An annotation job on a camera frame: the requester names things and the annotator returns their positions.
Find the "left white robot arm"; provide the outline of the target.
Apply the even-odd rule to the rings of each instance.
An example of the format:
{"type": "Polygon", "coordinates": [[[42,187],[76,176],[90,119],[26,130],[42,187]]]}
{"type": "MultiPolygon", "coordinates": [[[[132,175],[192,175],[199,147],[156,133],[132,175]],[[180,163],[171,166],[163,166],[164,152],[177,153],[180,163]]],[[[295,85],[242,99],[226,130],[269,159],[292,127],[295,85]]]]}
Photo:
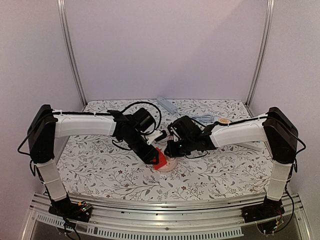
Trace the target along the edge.
{"type": "Polygon", "coordinates": [[[147,139],[154,132],[147,130],[155,126],[155,120],[145,109],[133,114],[124,110],[106,112],[76,112],[54,110],[49,104],[40,107],[32,120],[25,139],[17,152],[30,157],[33,175],[38,175],[47,191],[51,206],[49,212],[64,218],[79,220],[89,218],[90,203],[73,203],[63,184],[55,158],[55,143],[58,139],[72,136],[107,136],[124,142],[128,150],[147,165],[160,162],[160,153],[147,139]]]}

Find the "red cube socket adapter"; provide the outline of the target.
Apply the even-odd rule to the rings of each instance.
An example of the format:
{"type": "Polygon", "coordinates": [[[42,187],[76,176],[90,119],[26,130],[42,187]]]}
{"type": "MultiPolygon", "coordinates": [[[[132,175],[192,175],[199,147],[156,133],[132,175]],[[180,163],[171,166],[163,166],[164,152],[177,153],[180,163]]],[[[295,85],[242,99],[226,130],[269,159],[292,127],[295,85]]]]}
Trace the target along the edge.
{"type": "Polygon", "coordinates": [[[153,165],[153,168],[155,169],[155,170],[158,170],[160,167],[162,167],[162,166],[164,166],[166,163],[167,163],[167,161],[166,161],[166,157],[165,157],[165,155],[162,153],[162,151],[159,149],[159,148],[155,148],[156,150],[158,150],[158,152],[159,152],[159,164],[157,164],[157,165],[153,165]]]}

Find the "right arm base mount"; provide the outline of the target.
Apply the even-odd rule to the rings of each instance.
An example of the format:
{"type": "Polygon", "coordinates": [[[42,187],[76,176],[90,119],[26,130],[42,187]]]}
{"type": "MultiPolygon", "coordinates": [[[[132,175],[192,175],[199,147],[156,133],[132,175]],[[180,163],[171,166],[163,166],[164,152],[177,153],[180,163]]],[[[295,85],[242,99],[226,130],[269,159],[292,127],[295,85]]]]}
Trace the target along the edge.
{"type": "Polygon", "coordinates": [[[257,229],[264,235],[274,234],[278,230],[284,222],[284,213],[285,210],[281,200],[245,206],[241,209],[244,222],[257,222],[257,229]]]}

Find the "round pink power socket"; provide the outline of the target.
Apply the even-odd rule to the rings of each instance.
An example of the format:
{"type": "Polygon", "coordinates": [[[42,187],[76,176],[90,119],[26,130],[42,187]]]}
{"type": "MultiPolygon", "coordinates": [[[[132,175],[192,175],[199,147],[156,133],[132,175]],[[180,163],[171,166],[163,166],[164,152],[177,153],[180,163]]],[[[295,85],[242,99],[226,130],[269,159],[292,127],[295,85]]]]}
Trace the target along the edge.
{"type": "Polygon", "coordinates": [[[168,173],[177,166],[177,160],[174,157],[165,157],[166,164],[158,169],[161,173],[168,173]]]}

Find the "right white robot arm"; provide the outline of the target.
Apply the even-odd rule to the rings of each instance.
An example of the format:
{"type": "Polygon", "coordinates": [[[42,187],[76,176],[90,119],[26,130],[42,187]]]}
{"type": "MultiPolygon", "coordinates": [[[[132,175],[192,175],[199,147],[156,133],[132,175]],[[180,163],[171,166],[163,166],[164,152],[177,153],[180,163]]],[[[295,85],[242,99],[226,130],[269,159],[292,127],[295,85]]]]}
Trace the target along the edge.
{"type": "Polygon", "coordinates": [[[297,154],[306,149],[306,144],[278,107],[271,107],[256,117],[215,121],[204,127],[199,127],[195,120],[185,115],[172,122],[168,130],[174,139],[167,142],[164,153],[171,158],[242,143],[259,144],[271,158],[271,176],[263,202],[243,207],[242,217],[245,223],[251,223],[284,214],[282,197],[288,193],[288,184],[297,170],[297,154]]]}

